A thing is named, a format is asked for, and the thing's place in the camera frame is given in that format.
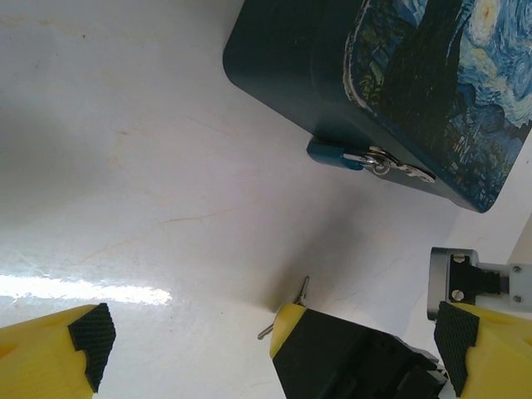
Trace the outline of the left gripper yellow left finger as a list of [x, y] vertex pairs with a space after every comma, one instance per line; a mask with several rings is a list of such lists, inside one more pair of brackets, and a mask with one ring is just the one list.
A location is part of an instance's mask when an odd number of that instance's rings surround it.
[[92, 398], [116, 340], [106, 303], [1, 329], [2, 398]]

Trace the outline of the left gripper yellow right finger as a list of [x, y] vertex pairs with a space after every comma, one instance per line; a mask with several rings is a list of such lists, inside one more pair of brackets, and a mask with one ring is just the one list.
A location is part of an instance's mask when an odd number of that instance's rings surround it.
[[442, 302], [434, 339], [457, 398], [531, 398], [529, 319]]

